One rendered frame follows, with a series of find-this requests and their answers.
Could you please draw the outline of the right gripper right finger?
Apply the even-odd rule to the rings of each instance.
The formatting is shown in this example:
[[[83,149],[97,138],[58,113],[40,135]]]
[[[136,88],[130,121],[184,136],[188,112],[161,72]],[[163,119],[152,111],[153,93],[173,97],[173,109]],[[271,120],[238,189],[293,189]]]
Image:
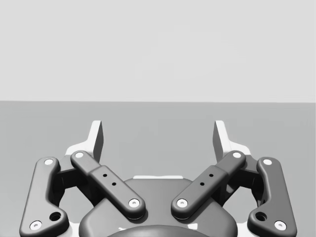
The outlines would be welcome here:
[[[209,199],[224,203],[239,187],[251,190],[257,207],[249,213],[247,229],[258,237],[295,237],[297,225],[281,163],[276,158],[254,159],[245,145],[229,139],[225,123],[214,123],[217,163],[209,166],[171,202],[178,220],[192,217]]]

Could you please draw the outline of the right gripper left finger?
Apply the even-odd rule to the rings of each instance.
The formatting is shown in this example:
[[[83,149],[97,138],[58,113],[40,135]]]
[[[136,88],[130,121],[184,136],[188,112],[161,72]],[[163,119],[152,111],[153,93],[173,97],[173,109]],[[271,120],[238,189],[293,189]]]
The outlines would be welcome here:
[[[87,139],[68,147],[61,160],[44,157],[36,162],[19,227],[20,236],[64,235],[71,224],[67,212],[60,208],[60,201],[65,190],[72,187],[78,187],[94,206],[107,199],[128,220],[145,215],[145,201],[141,196],[100,164],[103,143],[102,122],[95,120]]]

